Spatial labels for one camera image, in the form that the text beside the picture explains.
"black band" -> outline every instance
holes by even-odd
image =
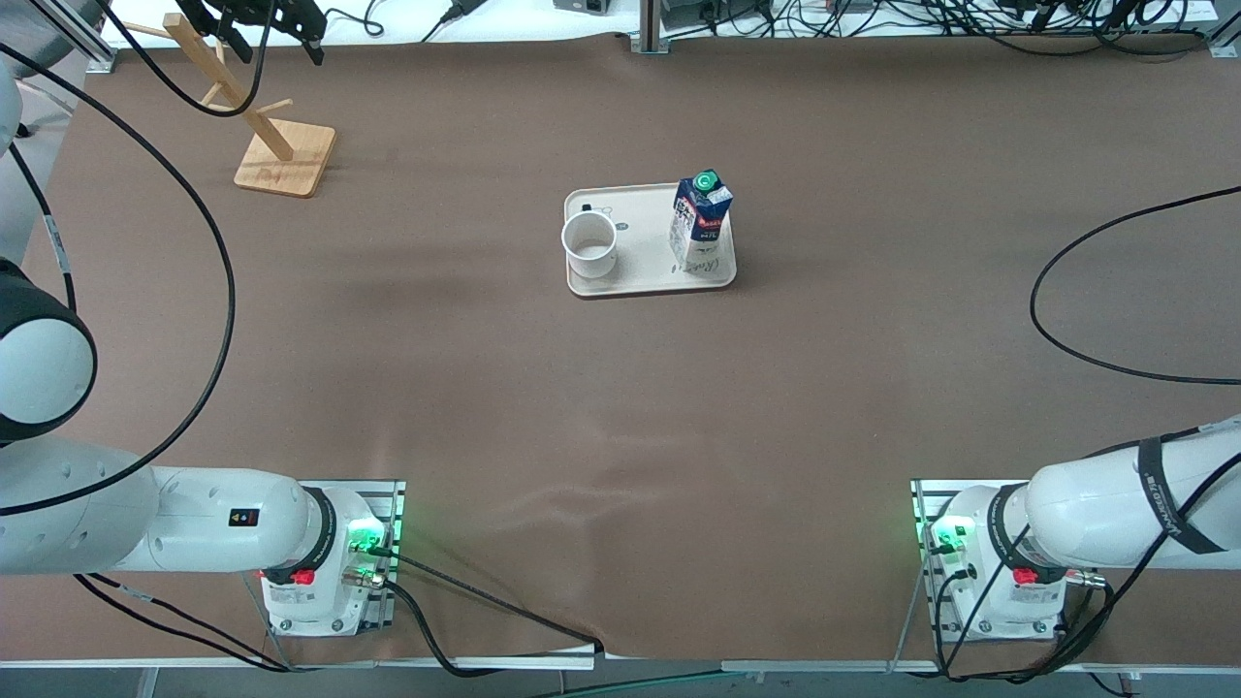
[[[323,493],[323,489],[318,487],[303,487],[307,494],[311,499],[319,503],[319,515],[321,525],[319,527],[319,540],[315,540],[314,548],[307,553],[305,558],[302,558],[297,563],[293,563],[285,568],[269,568],[263,570],[263,575],[267,581],[272,584],[292,584],[293,573],[299,570],[316,570],[323,565],[323,561],[328,558],[328,553],[331,551],[331,542],[336,539],[336,509],[333,508],[331,502],[328,501],[328,496]]]
[[[1008,504],[1009,497],[1026,484],[1029,483],[1023,482],[1019,484],[1000,486],[1000,491],[995,493],[995,497],[992,498],[990,505],[987,508],[987,534],[990,537],[992,545],[995,548],[995,551],[999,553],[1000,563],[1004,566],[1009,569],[1025,568],[1034,570],[1035,574],[1039,575],[1036,580],[1039,584],[1051,584],[1065,576],[1065,570],[1062,568],[1039,564],[1028,558],[1025,553],[1016,548],[1016,545],[1013,545],[1008,529],[1004,527],[1004,505]],[[1021,546],[1026,548],[1026,550],[1031,554],[1037,554],[1037,550],[1030,543],[1029,535],[1021,539]]]
[[[1138,479],[1142,481],[1142,491],[1147,494],[1150,510],[1169,538],[1199,555],[1224,551],[1224,548],[1203,535],[1203,532],[1176,512],[1176,503],[1168,489],[1168,476],[1163,469],[1163,440],[1158,436],[1138,442]]]

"wooden stand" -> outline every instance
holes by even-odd
[[[211,89],[201,99],[202,106],[226,111],[211,102],[223,97],[233,108],[246,101],[246,88],[225,66],[223,46],[216,42],[212,52],[190,21],[179,12],[164,15],[164,30],[130,25],[128,29],[154,34],[176,41],[185,55],[199,66],[212,82]],[[274,104],[246,109],[241,117],[254,129],[254,138],[246,149],[246,155],[237,168],[233,183],[242,189],[267,191],[309,199],[314,196],[319,180],[328,166],[328,156],[336,143],[336,129],[325,125],[305,124],[267,118],[268,112],[292,104],[292,99],[282,99]]]

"white round joint cap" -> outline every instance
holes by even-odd
[[[56,318],[0,337],[0,415],[29,425],[57,420],[91,386],[94,351],[78,328]]]

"cup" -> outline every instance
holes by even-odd
[[[580,277],[599,278],[617,265],[617,225],[601,211],[573,214],[560,231],[560,242]]]

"brown table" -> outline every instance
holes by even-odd
[[[918,564],[911,478],[1029,477],[1239,411],[1235,390],[1071,360],[1025,314],[1072,237],[1235,184],[1241,71],[1204,52],[1144,65],[982,40],[737,40],[655,58],[596,37],[333,48],[313,68],[273,51],[261,99],[293,97],[287,118],[340,130],[308,201],[236,189],[244,124],[182,108],[135,61],[87,87],[184,169],[237,267],[223,380],[164,462],[403,478],[407,550],[616,653],[886,659]],[[702,166],[737,196],[731,288],[568,292],[568,191]],[[51,201],[102,351],[66,432],[143,451],[216,351],[210,236],[84,108]],[[1236,374],[1236,206],[1092,242],[1049,282],[1049,323],[1144,368]],[[71,580],[0,584],[0,658],[202,655]],[[134,584],[262,638],[236,576]],[[1234,585],[1150,573],[1088,658],[1241,663]],[[449,653],[570,643],[414,589]],[[907,658],[931,657],[926,626],[920,610]],[[426,653],[403,615],[290,646],[297,661]]]

